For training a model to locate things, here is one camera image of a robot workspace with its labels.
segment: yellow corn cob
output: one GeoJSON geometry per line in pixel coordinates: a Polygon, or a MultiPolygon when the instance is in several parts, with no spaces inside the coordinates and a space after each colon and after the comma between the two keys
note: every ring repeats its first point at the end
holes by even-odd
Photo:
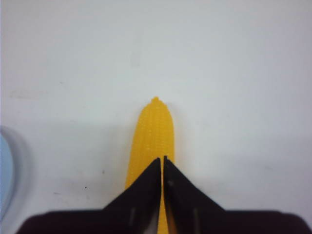
{"type": "MultiPolygon", "coordinates": [[[[131,156],[126,179],[128,188],[146,167],[157,157],[167,156],[174,161],[174,126],[167,106],[157,97],[141,112],[133,137],[131,156]]],[[[161,192],[158,234],[168,234],[163,192],[161,192]]]]}

